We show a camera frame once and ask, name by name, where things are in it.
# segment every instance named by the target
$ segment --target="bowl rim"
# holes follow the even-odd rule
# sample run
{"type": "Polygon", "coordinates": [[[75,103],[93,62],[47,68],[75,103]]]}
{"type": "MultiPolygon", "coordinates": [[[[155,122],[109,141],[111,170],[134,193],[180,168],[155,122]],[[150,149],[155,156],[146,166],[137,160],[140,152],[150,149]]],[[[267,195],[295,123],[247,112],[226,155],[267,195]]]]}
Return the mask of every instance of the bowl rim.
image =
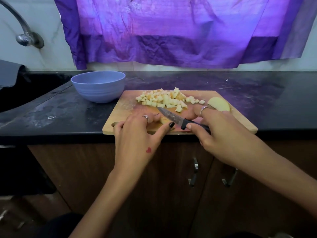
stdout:
{"type": "Polygon", "coordinates": [[[70,80],[72,83],[76,83],[76,84],[87,84],[87,85],[97,85],[97,84],[106,84],[106,83],[112,83],[112,82],[117,82],[117,81],[120,81],[122,79],[125,78],[125,73],[123,72],[119,72],[119,71],[91,71],[91,72],[85,72],[85,73],[82,73],[82,74],[77,74],[75,76],[73,76],[70,80]],[[111,81],[111,82],[101,82],[101,83],[82,83],[82,82],[75,82],[73,81],[73,78],[74,77],[77,77],[77,76],[80,76],[80,75],[83,75],[83,74],[87,74],[87,73],[104,73],[104,72],[107,72],[107,73],[122,73],[123,74],[123,77],[121,79],[118,79],[118,80],[115,80],[115,81],[111,81]]]}

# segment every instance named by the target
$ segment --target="blue bowl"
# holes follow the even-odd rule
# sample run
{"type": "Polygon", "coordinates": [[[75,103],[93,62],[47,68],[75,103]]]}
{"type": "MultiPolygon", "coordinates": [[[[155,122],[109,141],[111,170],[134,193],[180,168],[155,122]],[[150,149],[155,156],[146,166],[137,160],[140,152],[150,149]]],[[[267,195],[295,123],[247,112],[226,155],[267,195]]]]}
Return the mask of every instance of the blue bowl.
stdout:
{"type": "Polygon", "coordinates": [[[97,71],[71,78],[77,92],[95,103],[108,103],[121,96],[125,74],[117,71],[97,71]]]}

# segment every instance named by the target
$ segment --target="wooden cutting board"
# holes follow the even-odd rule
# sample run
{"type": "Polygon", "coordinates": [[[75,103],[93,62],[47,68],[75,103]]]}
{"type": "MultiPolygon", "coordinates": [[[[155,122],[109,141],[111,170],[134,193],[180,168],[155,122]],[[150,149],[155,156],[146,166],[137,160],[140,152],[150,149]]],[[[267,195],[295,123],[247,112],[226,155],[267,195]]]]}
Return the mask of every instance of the wooden cutting board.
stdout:
{"type": "MultiPolygon", "coordinates": [[[[128,90],[124,91],[121,95],[120,99],[118,100],[116,106],[114,107],[113,111],[111,112],[108,120],[106,121],[105,125],[102,128],[102,132],[105,135],[113,135],[113,127],[112,124],[115,122],[120,122],[126,120],[126,118],[132,112],[149,112],[153,114],[160,113],[159,110],[155,107],[150,107],[147,105],[142,105],[141,102],[137,102],[135,98],[142,94],[143,90],[128,90]]],[[[196,99],[205,100],[206,103],[212,97],[221,97],[219,93],[216,91],[195,91],[195,90],[181,90],[183,94],[187,97],[194,96],[196,99]]],[[[183,109],[181,113],[177,113],[175,108],[168,108],[169,111],[178,114],[184,118],[188,117],[189,110],[193,108],[193,104],[187,103],[188,110],[183,109]]],[[[238,110],[236,110],[231,104],[231,113],[237,120],[240,121],[251,133],[255,134],[257,132],[257,127],[255,127],[246,117],[244,117],[238,110]]],[[[194,119],[196,122],[200,122],[202,118],[198,117],[194,119]]],[[[147,127],[148,133],[152,134],[157,131],[157,129],[161,126],[161,123],[151,123],[147,127]]],[[[182,130],[180,126],[175,125],[175,129],[169,132],[170,135],[179,135],[179,134],[192,134],[188,129],[182,130]]]]}

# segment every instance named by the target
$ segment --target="chrome faucet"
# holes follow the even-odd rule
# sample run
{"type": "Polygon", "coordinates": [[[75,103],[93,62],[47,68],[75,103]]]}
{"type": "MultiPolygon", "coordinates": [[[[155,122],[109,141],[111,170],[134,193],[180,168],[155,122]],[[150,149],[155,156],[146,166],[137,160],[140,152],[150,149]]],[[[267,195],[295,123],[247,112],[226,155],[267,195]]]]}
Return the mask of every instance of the chrome faucet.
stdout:
{"type": "Polygon", "coordinates": [[[5,0],[0,0],[0,4],[7,8],[9,12],[15,16],[24,31],[24,34],[16,35],[16,41],[18,44],[22,46],[33,45],[39,49],[44,47],[43,38],[39,34],[31,31],[29,25],[26,23],[23,17],[21,17],[21,15],[9,3],[7,3],[5,0]]]}

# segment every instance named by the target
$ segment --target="stone countertop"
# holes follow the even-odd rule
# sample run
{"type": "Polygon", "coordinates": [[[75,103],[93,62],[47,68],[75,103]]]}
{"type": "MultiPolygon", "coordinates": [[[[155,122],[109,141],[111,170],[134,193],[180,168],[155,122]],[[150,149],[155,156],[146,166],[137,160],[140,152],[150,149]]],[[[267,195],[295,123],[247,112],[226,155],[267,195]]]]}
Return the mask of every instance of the stone countertop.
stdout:
{"type": "MultiPolygon", "coordinates": [[[[125,74],[125,90],[215,90],[258,127],[257,135],[263,140],[315,139],[317,134],[316,72],[125,74]]],[[[0,123],[0,145],[114,142],[113,136],[102,134],[102,127],[117,100],[107,104],[89,102],[70,82],[45,96],[21,106],[23,112],[12,113],[10,121],[6,113],[7,123],[0,123]]],[[[197,141],[194,135],[183,137],[177,142],[197,141]]],[[[163,141],[175,139],[166,136],[163,141]]]]}

